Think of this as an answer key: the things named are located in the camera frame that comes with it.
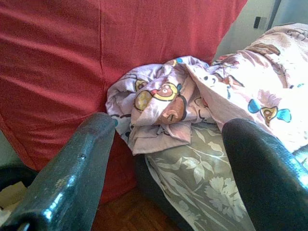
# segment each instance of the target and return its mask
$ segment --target blanket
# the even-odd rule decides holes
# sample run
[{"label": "blanket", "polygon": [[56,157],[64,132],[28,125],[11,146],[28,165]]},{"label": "blanket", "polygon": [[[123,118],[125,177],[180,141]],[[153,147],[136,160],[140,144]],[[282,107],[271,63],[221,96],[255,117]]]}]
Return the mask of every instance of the blanket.
[{"label": "blanket", "polygon": [[308,25],[272,28],[211,66],[191,56],[137,67],[106,108],[133,154],[190,143],[191,124],[255,121],[293,152],[308,143]]}]

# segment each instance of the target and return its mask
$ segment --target floral fabric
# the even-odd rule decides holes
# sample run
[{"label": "floral fabric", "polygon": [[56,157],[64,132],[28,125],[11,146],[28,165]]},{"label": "floral fabric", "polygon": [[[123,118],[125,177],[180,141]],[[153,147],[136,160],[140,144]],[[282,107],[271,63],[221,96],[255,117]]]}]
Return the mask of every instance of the floral fabric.
[{"label": "floral fabric", "polygon": [[195,231],[253,231],[215,124],[192,125],[191,144],[147,154],[166,198]]}]

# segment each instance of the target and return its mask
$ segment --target red cloth cover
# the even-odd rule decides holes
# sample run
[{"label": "red cloth cover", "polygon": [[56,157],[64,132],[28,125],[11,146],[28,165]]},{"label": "red cloth cover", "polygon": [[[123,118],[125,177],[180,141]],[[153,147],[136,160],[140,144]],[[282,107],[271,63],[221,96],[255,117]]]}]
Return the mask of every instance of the red cloth cover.
[{"label": "red cloth cover", "polygon": [[[247,0],[0,0],[0,129],[40,170],[130,69],[182,55],[210,62]],[[116,135],[103,201],[136,184]]]}]

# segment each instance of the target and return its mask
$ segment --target pink blanket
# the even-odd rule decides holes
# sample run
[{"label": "pink blanket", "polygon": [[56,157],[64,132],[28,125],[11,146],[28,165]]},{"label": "pink blanket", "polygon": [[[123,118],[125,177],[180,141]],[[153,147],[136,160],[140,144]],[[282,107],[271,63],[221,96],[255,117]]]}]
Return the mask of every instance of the pink blanket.
[{"label": "pink blanket", "polygon": [[293,152],[308,143],[308,25],[277,26],[211,66],[185,56],[137,67],[108,91],[107,112],[133,154],[190,143],[191,123],[248,118]]}]

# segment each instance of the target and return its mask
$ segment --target cartoon bear print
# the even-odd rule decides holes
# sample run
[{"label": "cartoon bear print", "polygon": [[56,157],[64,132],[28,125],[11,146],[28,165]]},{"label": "cartoon bear print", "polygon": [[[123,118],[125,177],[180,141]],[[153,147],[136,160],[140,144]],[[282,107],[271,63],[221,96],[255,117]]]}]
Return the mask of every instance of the cartoon bear print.
[{"label": "cartoon bear print", "polygon": [[287,35],[299,41],[304,41],[305,39],[308,39],[308,31],[300,28],[288,30]]},{"label": "cartoon bear print", "polygon": [[187,101],[184,96],[178,95],[159,116],[156,124],[174,124],[186,117]]},{"label": "cartoon bear print", "polygon": [[152,90],[154,98],[162,101],[171,101],[178,94],[178,88],[172,83],[164,83],[160,90]]},{"label": "cartoon bear print", "polygon": [[141,91],[135,99],[135,108],[139,111],[143,111],[151,99],[152,94],[148,90]]},{"label": "cartoon bear print", "polygon": [[177,64],[177,60],[173,59],[173,60],[166,62],[165,64],[170,65],[170,66],[175,66]]},{"label": "cartoon bear print", "polygon": [[144,80],[137,80],[136,82],[135,82],[135,90],[136,91],[139,91],[141,88],[143,88],[144,86],[146,86],[147,85],[147,82],[146,81],[144,81]]},{"label": "cartoon bear print", "polygon": [[280,50],[278,50],[277,47],[271,44],[257,43],[253,46],[248,47],[247,50],[260,53],[262,55],[266,54],[280,55]]}]

